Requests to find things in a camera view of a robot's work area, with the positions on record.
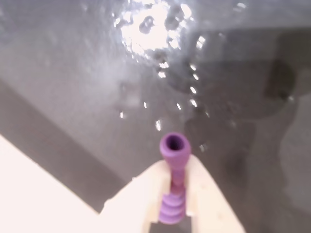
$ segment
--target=purple silicone tube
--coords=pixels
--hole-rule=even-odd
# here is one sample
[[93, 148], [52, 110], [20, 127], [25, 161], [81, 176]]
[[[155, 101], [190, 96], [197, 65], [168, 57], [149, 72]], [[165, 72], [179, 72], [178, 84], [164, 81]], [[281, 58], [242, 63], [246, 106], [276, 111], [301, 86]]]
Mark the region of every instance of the purple silicone tube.
[[164, 195], [160, 209], [160, 222], [176, 224], [186, 212], [185, 166], [191, 154], [187, 138], [180, 133], [168, 133], [160, 142], [160, 152], [172, 171], [171, 192]]

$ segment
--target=water droplet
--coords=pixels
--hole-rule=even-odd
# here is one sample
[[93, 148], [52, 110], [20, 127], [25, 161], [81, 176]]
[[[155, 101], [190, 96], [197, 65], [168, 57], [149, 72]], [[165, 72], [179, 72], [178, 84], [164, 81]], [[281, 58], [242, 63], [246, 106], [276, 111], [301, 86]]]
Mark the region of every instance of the water droplet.
[[189, 6], [186, 4], [181, 4], [180, 7], [181, 7], [181, 10], [184, 12], [185, 19], [190, 18], [192, 11], [189, 8]]
[[244, 4], [244, 3], [242, 3], [242, 2], [239, 2], [238, 4], [237, 4], [237, 7], [240, 7], [240, 8], [246, 8], [246, 5]]
[[190, 87], [190, 90], [191, 90], [192, 93], [196, 94], [196, 90], [194, 89], [193, 86]]
[[197, 76], [197, 74], [193, 74], [193, 77], [194, 77], [196, 80], [199, 80], [199, 76]]
[[190, 99], [190, 103], [194, 106], [194, 107], [198, 107], [198, 104], [196, 103], [196, 101], [194, 99]]
[[198, 41], [196, 42], [196, 47], [197, 49], [202, 49], [204, 43], [205, 43], [206, 39], [203, 36], [200, 36]]
[[160, 67], [161, 67], [162, 69], [166, 69], [166, 68], [169, 67], [169, 64], [168, 64], [167, 62], [160, 63], [159, 65], [160, 65]]
[[293, 96], [288, 96], [287, 100], [289, 102], [294, 102], [295, 101], [295, 98]]
[[139, 26], [139, 31], [143, 34], [148, 34], [151, 28], [154, 26], [154, 18], [147, 16]]
[[193, 70], [193, 71], [196, 71], [196, 67], [194, 64], [190, 64], [190, 68]]
[[120, 18], [117, 18], [114, 23], [113, 23], [113, 26], [114, 27], [117, 27], [117, 25], [121, 22], [121, 19]]
[[200, 149], [201, 152], [204, 152], [204, 151], [206, 151], [208, 149], [208, 146], [207, 146], [206, 143], [203, 143], [203, 144], [201, 144], [199, 146], [199, 149]]
[[166, 78], [166, 75], [165, 75], [165, 72], [163, 72], [163, 71], [160, 71], [160, 72], [158, 72], [158, 75], [159, 75], [159, 77], [160, 78]]
[[243, 11], [246, 8], [247, 8], [247, 6], [244, 3], [239, 2], [237, 4], [237, 6], [233, 8], [233, 10], [236, 11], [236, 12], [241, 12], [241, 11]]
[[160, 120], [157, 120], [155, 122], [155, 128], [156, 128], [156, 130], [161, 131], [161, 122], [160, 122]]
[[223, 34], [223, 33], [218, 33], [218, 36], [219, 36], [222, 40], [225, 40], [225, 34]]

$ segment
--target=wet surface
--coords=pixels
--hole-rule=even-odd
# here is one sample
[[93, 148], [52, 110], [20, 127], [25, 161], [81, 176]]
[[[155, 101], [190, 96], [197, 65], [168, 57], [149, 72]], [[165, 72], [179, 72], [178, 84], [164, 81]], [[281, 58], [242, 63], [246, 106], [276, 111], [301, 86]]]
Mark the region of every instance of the wet surface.
[[178, 131], [248, 233], [311, 231], [311, 3], [0, 9], [0, 133], [95, 210]]

